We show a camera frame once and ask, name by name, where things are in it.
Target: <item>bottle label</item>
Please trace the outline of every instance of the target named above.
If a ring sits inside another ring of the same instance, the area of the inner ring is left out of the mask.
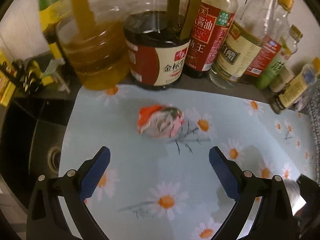
[[[305,82],[305,78],[302,73],[300,73],[289,82],[287,88],[284,90],[284,93],[279,95],[280,103],[285,108],[288,108],[303,94],[307,88],[308,84]]]
[[[230,81],[237,81],[260,52],[263,43],[235,21],[223,43],[215,70]]]
[[[201,3],[193,26],[186,59],[186,64],[189,67],[197,71],[207,71],[211,68],[234,15],[234,13],[227,13],[206,3]]]
[[[139,82],[164,86],[175,82],[182,73],[190,42],[173,48],[153,48],[132,44],[129,48],[130,70]]]
[[[273,58],[271,63],[266,68],[264,75],[267,75],[270,81],[276,77],[278,72],[284,67],[285,62],[291,57],[292,52],[287,47],[285,41],[282,42],[282,48]]]
[[[249,68],[246,70],[244,74],[258,77],[265,68],[269,65],[272,59],[276,56],[276,54],[280,51],[281,45],[276,41],[266,38],[265,45],[262,50],[260,50],[259,54],[255,57]]]

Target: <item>white wall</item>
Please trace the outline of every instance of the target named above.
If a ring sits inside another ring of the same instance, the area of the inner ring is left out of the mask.
[[[49,51],[39,23],[38,0],[14,0],[0,22],[0,38],[14,59]]]
[[[294,1],[288,20],[303,33],[303,38],[298,44],[298,52],[292,55],[287,66],[297,73],[305,63],[320,57],[320,26],[303,0]]]

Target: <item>green bottle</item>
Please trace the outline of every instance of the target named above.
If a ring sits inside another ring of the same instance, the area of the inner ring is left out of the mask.
[[[255,84],[258,89],[266,89],[277,76],[278,72],[284,67],[291,55],[297,52],[297,44],[303,35],[294,25],[291,26],[289,34],[286,40],[281,37],[282,48],[258,78]]]

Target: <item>floral tablecloth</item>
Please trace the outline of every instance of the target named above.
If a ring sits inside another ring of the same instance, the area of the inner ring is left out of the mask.
[[[184,111],[172,139],[137,131],[138,113],[153,104]],[[81,88],[65,134],[59,175],[78,169],[101,146],[111,162],[93,196],[85,201],[111,240],[211,239],[234,201],[209,163],[218,146],[242,170],[271,178],[315,178],[315,145],[308,116],[281,115],[269,105],[230,96],[170,89],[150,92],[132,85],[106,91]],[[74,226],[60,201],[74,235]],[[260,199],[240,236],[250,230]]]

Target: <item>glass bottle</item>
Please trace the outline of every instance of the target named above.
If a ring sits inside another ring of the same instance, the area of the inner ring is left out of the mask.
[[[186,75],[192,78],[207,75],[237,9],[237,0],[202,0],[183,68]]]
[[[306,64],[301,72],[292,79],[288,86],[273,96],[270,106],[276,114],[289,108],[309,87],[316,84],[320,74],[320,59],[316,57],[311,64]]]
[[[274,27],[269,36],[270,39],[267,40],[267,43],[241,77],[241,80],[245,83],[256,83],[258,77],[281,50],[281,41],[286,40],[289,36],[290,24],[288,15],[293,3],[294,0],[278,0],[274,12]]]
[[[267,88],[279,71],[282,70],[288,59],[298,51],[298,43],[303,37],[299,29],[292,25],[288,34],[284,33],[284,36],[287,36],[287,39],[281,37],[281,50],[273,58],[265,71],[258,77],[258,80],[255,84],[258,89],[263,90]]]
[[[130,0],[124,22],[130,72],[149,90],[180,79],[201,0]]]
[[[227,89],[237,82],[270,36],[276,0],[251,0],[236,14],[230,31],[210,71],[212,82]]]

